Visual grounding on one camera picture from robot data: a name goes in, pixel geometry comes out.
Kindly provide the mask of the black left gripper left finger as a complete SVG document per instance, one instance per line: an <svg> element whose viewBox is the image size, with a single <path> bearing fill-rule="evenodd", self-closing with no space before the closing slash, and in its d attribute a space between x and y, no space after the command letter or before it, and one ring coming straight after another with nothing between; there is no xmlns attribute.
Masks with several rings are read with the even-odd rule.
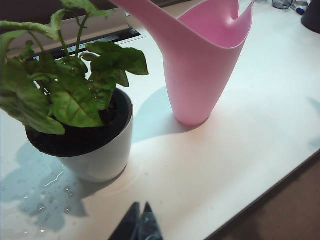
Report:
<svg viewBox="0 0 320 240"><path fill-rule="evenodd" d="M123 217L119 227L120 240L134 240L140 218L140 203L134 202Z"/></svg>

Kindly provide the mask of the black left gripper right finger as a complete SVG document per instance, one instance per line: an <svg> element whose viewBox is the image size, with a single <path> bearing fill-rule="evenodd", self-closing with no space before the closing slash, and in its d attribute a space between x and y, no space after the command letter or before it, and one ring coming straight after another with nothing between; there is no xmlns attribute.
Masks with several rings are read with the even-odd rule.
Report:
<svg viewBox="0 0 320 240"><path fill-rule="evenodd" d="M163 236L149 202L145 203L141 215L141 239L162 240Z"/></svg>

